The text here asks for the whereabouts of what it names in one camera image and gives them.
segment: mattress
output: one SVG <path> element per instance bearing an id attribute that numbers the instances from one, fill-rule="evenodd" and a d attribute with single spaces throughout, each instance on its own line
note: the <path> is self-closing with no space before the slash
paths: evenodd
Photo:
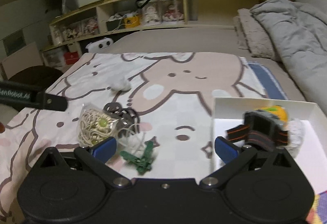
<path id="1" fill-rule="evenodd" d="M 248 50 L 239 49 L 233 29 L 212 26 L 145 30 L 127 35 L 108 47 L 107 53 L 127 52 L 220 52 L 245 57 L 264 65 L 277 79 L 289 100 L 305 101 L 282 63 L 270 59 L 253 58 Z"/>

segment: yellow container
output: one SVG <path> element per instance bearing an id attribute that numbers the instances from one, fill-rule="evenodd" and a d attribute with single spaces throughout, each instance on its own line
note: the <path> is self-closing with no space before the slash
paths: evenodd
<path id="1" fill-rule="evenodd" d="M 261 109 L 278 116 L 278 118 L 283 122 L 288 121 L 287 111 L 282 106 L 272 106 L 272 107 L 261 108 Z"/>
<path id="2" fill-rule="evenodd" d="M 127 16 L 124 18 L 124 24 L 125 28 L 138 27 L 140 25 L 140 17 L 138 15 L 131 17 Z"/>

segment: metal screw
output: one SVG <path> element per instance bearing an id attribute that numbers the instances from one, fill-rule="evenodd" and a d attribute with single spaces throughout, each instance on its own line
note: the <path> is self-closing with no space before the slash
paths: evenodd
<path id="1" fill-rule="evenodd" d="M 119 187 L 123 187 L 129 184 L 129 180 L 123 177 L 119 177 L 113 180 L 113 184 Z"/>
<path id="2" fill-rule="evenodd" d="M 205 184 L 205 185 L 208 185 L 208 186 L 213 186 L 213 185 L 216 185 L 218 183 L 218 179 L 216 179 L 215 177 L 206 177 L 202 180 L 202 182 Z"/>
<path id="3" fill-rule="evenodd" d="M 170 185 L 168 183 L 164 183 L 161 185 L 161 187 L 164 189 L 168 189 L 170 187 Z"/>

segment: pillow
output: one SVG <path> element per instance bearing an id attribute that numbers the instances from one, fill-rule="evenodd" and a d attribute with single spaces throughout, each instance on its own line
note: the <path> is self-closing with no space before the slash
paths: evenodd
<path id="1" fill-rule="evenodd" d="M 251 16 L 250 11 L 248 9 L 240 9 L 238 14 L 251 56 L 269 58 L 280 62 L 281 59 L 270 37 L 264 28 Z"/>
<path id="2" fill-rule="evenodd" d="M 233 18 L 234 21 L 234 26 L 235 26 L 235 31 L 237 34 L 237 38 L 238 38 L 238 44 L 239 44 L 239 49 L 240 50 L 249 50 L 249 46 L 247 45 L 247 41 L 244 35 L 244 31 L 243 31 L 243 27 L 240 21 L 240 17 L 239 16 L 235 16 Z"/>

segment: gray comforter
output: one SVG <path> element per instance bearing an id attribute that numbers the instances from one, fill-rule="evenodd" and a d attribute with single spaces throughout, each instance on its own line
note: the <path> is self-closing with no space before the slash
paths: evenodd
<path id="1" fill-rule="evenodd" d="M 289 74 L 327 114 L 327 15 L 309 4 L 268 0 L 254 6 Z"/>

